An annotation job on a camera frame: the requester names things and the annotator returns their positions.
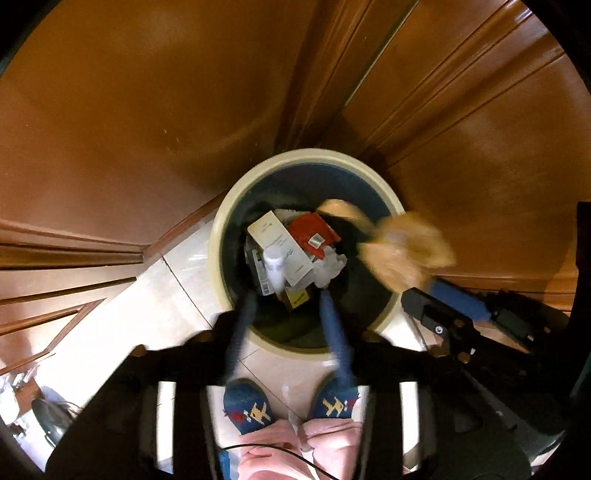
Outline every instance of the person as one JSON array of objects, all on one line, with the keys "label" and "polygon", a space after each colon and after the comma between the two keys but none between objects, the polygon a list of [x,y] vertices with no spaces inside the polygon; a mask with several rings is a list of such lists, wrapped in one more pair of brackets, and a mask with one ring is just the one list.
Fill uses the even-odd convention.
[{"label": "person", "polygon": [[[329,375],[314,396],[308,419],[296,433],[288,420],[277,419],[267,396],[256,383],[240,379],[226,387],[225,415],[240,431],[239,444],[259,443],[298,455],[314,450],[314,464],[340,480],[349,480],[356,463],[361,422],[351,414],[359,398],[357,387],[343,387]],[[239,450],[239,480],[313,480],[308,465],[281,450],[245,446]],[[329,477],[318,472],[320,480]]]}]

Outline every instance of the trash can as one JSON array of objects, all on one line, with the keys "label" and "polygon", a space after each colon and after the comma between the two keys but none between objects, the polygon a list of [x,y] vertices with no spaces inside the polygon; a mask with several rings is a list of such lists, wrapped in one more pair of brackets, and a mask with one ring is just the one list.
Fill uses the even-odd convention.
[{"label": "trash can", "polygon": [[[243,245],[246,229],[276,208],[314,211],[327,199],[359,207],[376,222],[404,209],[390,186],[375,171],[348,155],[305,148],[276,155],[247,172],[228,192],[216,214],[209,239],[209,269],[222,306],[253,288]],[[328,287],[337,308],[360,327],[383,330],[398,303],[398,295],[379,283],[357,258],[364,234],[349,222],[324,216],[342,240],[335,245],[347,265]],[[279,355],[327,358],[318,296],[292,312],[277,299],[259,297],[251,339]]]}]

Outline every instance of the pant leg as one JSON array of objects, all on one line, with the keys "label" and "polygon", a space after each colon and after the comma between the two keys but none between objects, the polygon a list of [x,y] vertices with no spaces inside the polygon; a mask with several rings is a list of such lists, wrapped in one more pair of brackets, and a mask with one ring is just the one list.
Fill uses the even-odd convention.
[{"label": "pant leg", "polygon": [[[277,420],[268,427],[247,433],[240,438],[240,443],[266,443],[301,454],[300,439],[287,420]],[[288,453],[268,447],[239,450],[239,480],[313,480],[309,467]]]},{"label": "pant leg", "polygon": [[[350,480],[357,460],[361,425],[352,419],[312,419],[300,427],[302,450],[314,449],[314,464],[339,480]],[[329,480],[318,473],[320,480]]]}]

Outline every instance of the shoe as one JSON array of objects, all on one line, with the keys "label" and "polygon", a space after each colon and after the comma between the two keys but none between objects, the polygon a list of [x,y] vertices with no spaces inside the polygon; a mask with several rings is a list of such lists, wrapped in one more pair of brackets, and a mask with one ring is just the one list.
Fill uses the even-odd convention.
[{"label": "shoe", "polygon": [[230,382],[226,386],[223,409],[225,416],[242,435],[275,422],[267,396],[256,383],[246,378]]},{"label": "shoe", "polygon": [[343,387],[335,375],[330,374],[316,391],[308,420],[349,419],[358,399],[357,387]]}]

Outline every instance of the red packet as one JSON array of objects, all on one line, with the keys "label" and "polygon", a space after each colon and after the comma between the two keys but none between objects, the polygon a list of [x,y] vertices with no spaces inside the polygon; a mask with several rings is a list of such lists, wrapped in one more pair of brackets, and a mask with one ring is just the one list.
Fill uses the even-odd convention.
[{"label": "red packet", "polygon": [[322,247],[340,242],[340,237],[318,213],[306,213],[291,222],[287,231],[304,251],[324,258]]}]

